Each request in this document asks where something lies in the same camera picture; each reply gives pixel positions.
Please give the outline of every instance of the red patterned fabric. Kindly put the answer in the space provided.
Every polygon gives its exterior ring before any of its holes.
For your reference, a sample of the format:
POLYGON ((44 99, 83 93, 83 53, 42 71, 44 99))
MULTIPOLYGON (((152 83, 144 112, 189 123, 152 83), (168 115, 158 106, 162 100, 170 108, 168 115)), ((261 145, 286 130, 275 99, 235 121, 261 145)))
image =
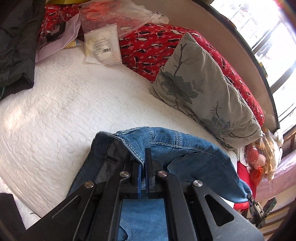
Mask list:
POLYGON ((165 65, 186 32, 189 32, 197 43, 213 57, 262 126, 263 111, 247 85, 223 56, 195 30, 172 25, 145 24, 119 41, 123 64, 154 82, 160 67, 165 65))
POLYGON ((45 15, 39 31, 39 39, 44 38, 55 29, 55 26, 69 21, 79 13, 79 4, 45 5, 45 15))
MULTIPOLYGON (((240 161, 237 162, 237 174, 239 176, 240 179, 242 179, 243 181, 245 181, 246 184, 249 185, 249 187, 252 190, 253 193, 253 198, 256 197, 256 190, 257 187, 256 185, 254 185, 254 183, 251 181, 250 175, 248 173, 247 168, 241 164, 240 161)), ((235 210, 245 210, 249 208, 249 202, 244 202, 244 203, 235 203, 234 207, 235 210)))

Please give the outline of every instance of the clear plastic bag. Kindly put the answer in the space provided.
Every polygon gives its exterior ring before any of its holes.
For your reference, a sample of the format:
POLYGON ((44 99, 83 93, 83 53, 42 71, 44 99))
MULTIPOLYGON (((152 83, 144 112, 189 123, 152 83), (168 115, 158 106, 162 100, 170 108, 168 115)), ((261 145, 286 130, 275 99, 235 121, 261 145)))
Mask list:
POLYGON ((84 40, 86 62, 105 66, 122 63, 116 23, 84 34, 84 40))
POLYGON ((152 15, 131 0, 92 0, 79 10, 84 33, 117 23, 119 37, 148 23, 152 15))

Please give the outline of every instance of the headboard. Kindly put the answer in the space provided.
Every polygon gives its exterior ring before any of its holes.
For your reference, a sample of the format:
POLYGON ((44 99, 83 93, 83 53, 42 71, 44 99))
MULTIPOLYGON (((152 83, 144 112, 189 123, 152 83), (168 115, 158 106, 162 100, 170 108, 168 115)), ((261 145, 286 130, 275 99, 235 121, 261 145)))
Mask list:
POLYGON ((234 67, 264 111, 271 132, 279 128, 278 116, 265 75, 250 47, 230 21, 200 0, 133 0, 146 9, 165 14, 170 24, 195 29, 234 67))

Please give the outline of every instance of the denim fabric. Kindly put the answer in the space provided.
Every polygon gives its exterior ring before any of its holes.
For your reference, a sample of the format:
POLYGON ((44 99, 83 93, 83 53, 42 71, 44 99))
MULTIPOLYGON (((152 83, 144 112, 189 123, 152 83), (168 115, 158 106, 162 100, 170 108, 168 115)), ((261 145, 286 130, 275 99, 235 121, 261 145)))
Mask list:
MULTIPOLYGON (((114 140, 121 141, 144 165, 145 148, 151 148, 152 158, 160 161, 164 170, 180 181, 201 180, 221 197, 246 202, 249 186, 242 181, 230 158, 218 146, 195 136, 160 127, 138 127, 115 134, 99 132, 91 151, 79 171, 70 193, 87 180, 96 180, 106 161, 104 153, 114 140)), ((162 199, 124 200, 118 240, 167 240, 166 220, 162 199)))

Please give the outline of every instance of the silver screw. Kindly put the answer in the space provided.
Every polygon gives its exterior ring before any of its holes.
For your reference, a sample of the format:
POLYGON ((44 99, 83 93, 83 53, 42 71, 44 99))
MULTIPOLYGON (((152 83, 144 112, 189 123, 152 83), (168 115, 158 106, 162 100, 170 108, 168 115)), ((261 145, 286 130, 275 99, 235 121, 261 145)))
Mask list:
POLYGON ((128 177, 128 176, 129 176, 129 173, 128 173, 127 171, 122 171, 122 172, 120 173, 120 176, 121 176, 121 177, 128 177))
POLYGON ((200 180, 195 180, 195 181, 193 182, 193 185, 196 186, 196 187, 201 187, 201 186, 202 186, 202 181, 200 181, 200 180))
POLYGON ((86 182, 86 183, 84 184, 84 186, 85 186, 86 188, 92 188, 92 187, 94 186, 94 183, 93 183, 92 181, 88 181, 88 182, 86 182))
POLYGON ((167 174, 166 171, 159 171, 159 172, 158 172, 158 175, 159 175, 160 177, 166 177, 168 174, 167 174))

